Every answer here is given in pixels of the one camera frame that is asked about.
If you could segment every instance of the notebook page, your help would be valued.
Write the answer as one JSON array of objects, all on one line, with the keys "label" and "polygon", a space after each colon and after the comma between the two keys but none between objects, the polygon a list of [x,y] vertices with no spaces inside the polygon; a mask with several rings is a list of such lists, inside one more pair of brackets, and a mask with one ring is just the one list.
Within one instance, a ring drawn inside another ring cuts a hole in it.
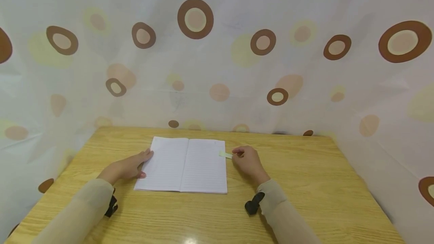
[{"label": "notebook page", "polygon": [[154,156],[142,167],[146,178],[138,179],[134,190],[180,191],[187,148],[186,138],[154,137]]},{"label": "notebook page", "polygon": [[182,175],[181,192],[227,193],[225,142],[190,139]]}]

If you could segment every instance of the black strap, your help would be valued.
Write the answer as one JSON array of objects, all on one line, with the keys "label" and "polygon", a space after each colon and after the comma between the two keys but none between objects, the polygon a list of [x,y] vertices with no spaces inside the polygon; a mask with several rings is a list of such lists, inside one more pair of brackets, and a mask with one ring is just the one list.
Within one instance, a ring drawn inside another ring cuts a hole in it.
[{"label": "black strap", "polygon": [[108,205],[108,210],[104,215],[110,218],[116,212],[117,209],[118,209],[118,201],[115,198],[115,196],[112,195],[112,198],[110,199],[110,203]]},{"label": "black strap", "polygon": [[257,195],[253,196],[251,201],[246,202],[245,209],[249,215],[255,215],[259,209],[259,202],[265,197],[265,193],[258,192]]}]

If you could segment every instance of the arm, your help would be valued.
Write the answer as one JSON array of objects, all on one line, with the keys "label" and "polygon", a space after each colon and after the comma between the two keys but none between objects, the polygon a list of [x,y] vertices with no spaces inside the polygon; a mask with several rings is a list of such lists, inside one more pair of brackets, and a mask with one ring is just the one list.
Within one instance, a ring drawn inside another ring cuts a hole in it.
[{"label": "arm", "polygon": [[87,182],[32,243],[82,243],[108,210],[112,194],[113,186],[103,179]]},{"label": "arm", "polygon": [[34,244],[82,243],[89,231],[103,218],[109,208],[113,185],[118,179],[145,178],[143,162],[154,152],[147,149],[137,155],[116,161],[106,167],[97,179],[87,182],[42,232]]},{"label": "arm", "polygon": [[232,161],[258,185],[257,192],[265,193],[259,203],[262,214],[280,244],[321,244],[311,227],[303,220],[285,193],[262,167],[258,152],[250,146],[232,150]]},{"label": "arm", "polygon": [[268,180],[259,185],[257,192],[265,193],[259,205],[280,244],[321,244],[311,227],[288,201],[279,184]]}]

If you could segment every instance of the hand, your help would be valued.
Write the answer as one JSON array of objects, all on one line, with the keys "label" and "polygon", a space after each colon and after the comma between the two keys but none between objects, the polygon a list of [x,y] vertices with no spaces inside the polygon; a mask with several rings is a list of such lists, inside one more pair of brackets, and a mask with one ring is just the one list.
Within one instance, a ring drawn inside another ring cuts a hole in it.
[{"label": "hand", "polygon": [[154,151],[146,149],[137,155],[113,162],[108,165],[97,178],[104,179],[114,185],[119,179],[145,178],[146,173],[142,172],[143,162],[148,161],[154,155]]},{"label": "hand", "polygon": [[258,152],[251,146],[240,146],[232,150],[232,162],[257,185],[270,180],[270,176],[262,167]]}]

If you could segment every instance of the left hand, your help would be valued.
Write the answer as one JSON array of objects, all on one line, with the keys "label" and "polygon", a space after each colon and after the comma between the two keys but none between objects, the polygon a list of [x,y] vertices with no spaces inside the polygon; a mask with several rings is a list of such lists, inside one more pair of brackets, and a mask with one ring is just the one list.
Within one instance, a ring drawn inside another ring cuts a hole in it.
[{"label": "left hand", "polygon": [[145,178],[146,173],[141,170],[143,162],[151,159],[153,155],[153,151],[146,149],[146,151],[140,152],[137,155],[113,162],[97,178],[103,179],[112,185],[119,179]]}]

